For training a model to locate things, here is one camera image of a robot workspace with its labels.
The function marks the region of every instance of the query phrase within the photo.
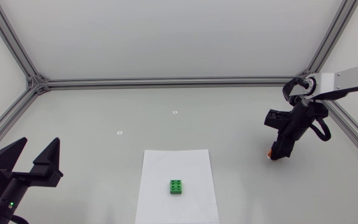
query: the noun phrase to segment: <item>green block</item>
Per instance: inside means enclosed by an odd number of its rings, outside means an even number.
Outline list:
[[[171,194],[181,194],[181,180],[171,180],[170,183]]]

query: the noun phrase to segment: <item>white paper sheet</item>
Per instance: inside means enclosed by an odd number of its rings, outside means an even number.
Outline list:
[[[182,193],[170,194],[170,180]],[[218,224],[208,150],[146,150],[135,224]]]

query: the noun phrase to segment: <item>orange part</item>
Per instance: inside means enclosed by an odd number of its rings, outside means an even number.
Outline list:
[[[268,152],[267,156],[270,158],[272,156],[272,149]]]

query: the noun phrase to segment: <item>aluminum frame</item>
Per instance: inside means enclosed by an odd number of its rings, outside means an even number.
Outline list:
[[[358,0],[342,0],[334,19],[312,61],[300,75],[317,73],[328,58],[358,5]],[[199,78],[133,78],[49,80],[41,75],[17,38],[0,5],[0,36],[27,79],[27,90],[0,117],[0,140],[38,95],[50,90],[88,90],[105,88],[189,88],[284,86],[293,77],[199,77]],[[358,124],[338,103],[324,102],[331,117],[358,147]]]

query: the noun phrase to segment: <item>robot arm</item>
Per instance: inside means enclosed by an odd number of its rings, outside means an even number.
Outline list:
[[[295,141],[311,128],[323,141],[331,138],[324,122],[328,109],[316,100],[337,100],[358,91],[358,67],[338,73],[312,73],[296,77],[283,87],[284,98],[294,107],[290,112],[270,110],[265,125],[278,129],[268,156],[271,160],[290,157]],[[323,133],[313,125],[320,124]]]

